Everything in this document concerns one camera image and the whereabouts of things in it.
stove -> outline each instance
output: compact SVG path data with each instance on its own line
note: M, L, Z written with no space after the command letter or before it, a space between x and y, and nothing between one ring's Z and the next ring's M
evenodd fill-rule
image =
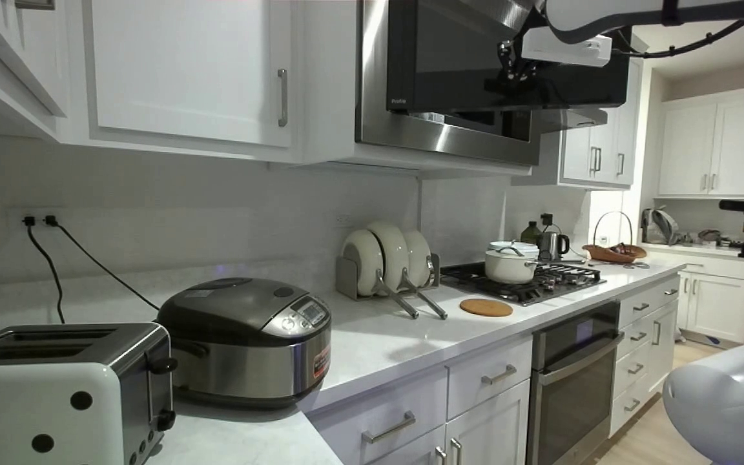
M534 269L528 284L501 284L487 278L484 263L444 267L441 284L481 292L507 302L543 302L576 289L602 284L599 269L582 262L551 262Z

electrical outlet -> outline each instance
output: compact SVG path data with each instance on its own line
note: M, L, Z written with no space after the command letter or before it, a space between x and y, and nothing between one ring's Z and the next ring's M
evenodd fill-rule
M54 214L58 221L66 218L60 205L14 205L14 208L6 208L6 222L19 226L19 227L23 227L25 218L33 218L37 227L46 227L45 226L46 214Z

wooden cutting board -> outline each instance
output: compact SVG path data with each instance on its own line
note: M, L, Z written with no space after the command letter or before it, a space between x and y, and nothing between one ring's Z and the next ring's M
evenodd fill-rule
M487 316L487 318L512 316L509 302L501 302L501 301L463 301L459 311L472 314L472 316Z

white cabinet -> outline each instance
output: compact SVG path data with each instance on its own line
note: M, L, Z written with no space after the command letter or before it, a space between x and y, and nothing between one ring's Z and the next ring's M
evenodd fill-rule
M311 413L347 465L523 465L533 336Z
M611 436L618 434L660 390L673 371L679 280L667 280L621 302Z
M744 92L662 106L660 196L744 200Z
M629 101L604 110L608 124L543 136L541 165L516 187L629 188L635 165L640 59L631 59Z
M0 0L0 59L49 114L66 114L66 0Z
M90 2L97 128L289 145L289 0Z
M744 280L682 274L679 325L744 343Z

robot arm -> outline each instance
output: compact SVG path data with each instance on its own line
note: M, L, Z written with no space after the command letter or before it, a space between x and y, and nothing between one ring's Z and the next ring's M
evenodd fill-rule
M638 23L744 22L744 0L543 0L552 35L576 44Z

